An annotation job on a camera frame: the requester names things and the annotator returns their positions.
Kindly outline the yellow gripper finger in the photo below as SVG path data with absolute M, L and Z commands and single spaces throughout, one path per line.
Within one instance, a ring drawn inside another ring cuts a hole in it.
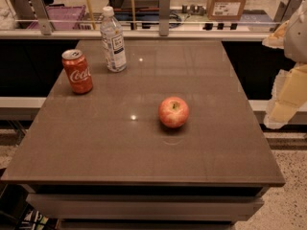
M 286 32 L 289 21 L 281 24 L 272 34 L 263 39 L 262 45 L 273 49 L 285 49 L 287 47 Z
M 272 87 L 264 125 L 279 129 L 289 123 L 307 102 L 307 65 L 296 64 L 290 71 L 280 70 Z

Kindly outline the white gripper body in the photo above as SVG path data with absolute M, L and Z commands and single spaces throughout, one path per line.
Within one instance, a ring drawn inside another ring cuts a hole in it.
M 307 1 L 303 1 L 291 16 L 284 36 L 286 58 L 307 62 Z

